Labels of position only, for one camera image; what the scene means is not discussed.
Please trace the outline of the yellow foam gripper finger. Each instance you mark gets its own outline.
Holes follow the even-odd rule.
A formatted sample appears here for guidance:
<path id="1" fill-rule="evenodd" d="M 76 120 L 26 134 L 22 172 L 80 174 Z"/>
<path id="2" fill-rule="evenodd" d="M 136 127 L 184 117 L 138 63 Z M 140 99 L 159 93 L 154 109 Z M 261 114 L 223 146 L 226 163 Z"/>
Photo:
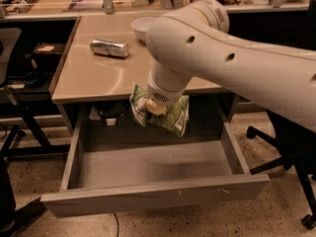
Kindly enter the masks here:
<path id="1" fill-rule="evenodd" d="M 167 113 L 167 108 L 165 106 L 157 104 L 152 99 L 149 99 L 146 102 L 146 109 L 149 113 L 155 116 L 161 116 Z"/>

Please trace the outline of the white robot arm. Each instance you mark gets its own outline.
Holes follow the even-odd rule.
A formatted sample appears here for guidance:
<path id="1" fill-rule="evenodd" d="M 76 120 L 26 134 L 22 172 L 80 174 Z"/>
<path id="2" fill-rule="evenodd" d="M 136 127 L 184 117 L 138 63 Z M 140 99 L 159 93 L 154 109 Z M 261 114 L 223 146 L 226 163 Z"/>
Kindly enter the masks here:
<path id="1" fill-rule="evenodd" d="M 155 19 L 146 34 L 154 58 L 147 94 L 171 107 L 192 78 L 213 82 L 316 131 L 316 52 L 228 34 L 215 0 L 199 0 Z"/>

